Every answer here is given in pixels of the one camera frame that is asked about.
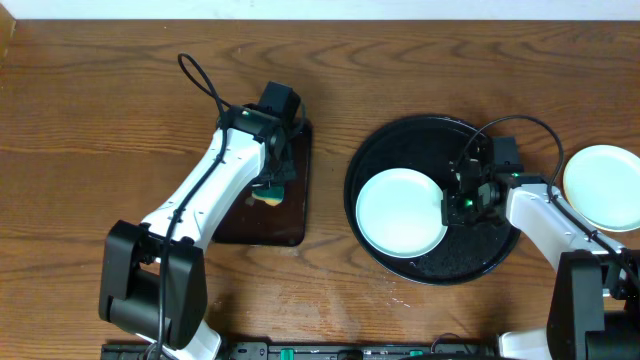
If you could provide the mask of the light green plate with stain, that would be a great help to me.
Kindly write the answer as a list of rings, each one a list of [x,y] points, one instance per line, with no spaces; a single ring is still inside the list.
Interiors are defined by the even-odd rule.
[[[639,228],[639,157],[621,147],[594,145],[566,164],[563,186],[571,206],[611,232]]]

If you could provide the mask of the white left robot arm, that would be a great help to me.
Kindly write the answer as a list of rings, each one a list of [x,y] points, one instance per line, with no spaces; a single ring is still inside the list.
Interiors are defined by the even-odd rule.
[[[266,106],[232,106],[209,147],[178,189],[139,224],[118,221],[108,232],[98,313],[141,337],[141,359],[213,359],[221,336],[204,319],[205,254],[246,187],[283,199],[296,178],[290,145],[307,127],[304,105],[291,114]]]

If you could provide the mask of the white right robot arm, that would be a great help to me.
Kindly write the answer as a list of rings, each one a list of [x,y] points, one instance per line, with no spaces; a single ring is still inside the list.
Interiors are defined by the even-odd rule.
[[[511,332],[501,353],[546,359],[639,356],[639,253],[602,234],[550,181],[515,164],[450,162],[442,222],[508,224],[526,235],[556,272],[546,327]]]

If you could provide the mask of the green yellow sponge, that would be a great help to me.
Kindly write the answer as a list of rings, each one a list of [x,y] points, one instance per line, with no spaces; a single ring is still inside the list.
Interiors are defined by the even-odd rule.
[[[285,189],[282,185],[271,187],[255,187],[252,189],[251,196],[265,204],[275,207],[284,200]]]

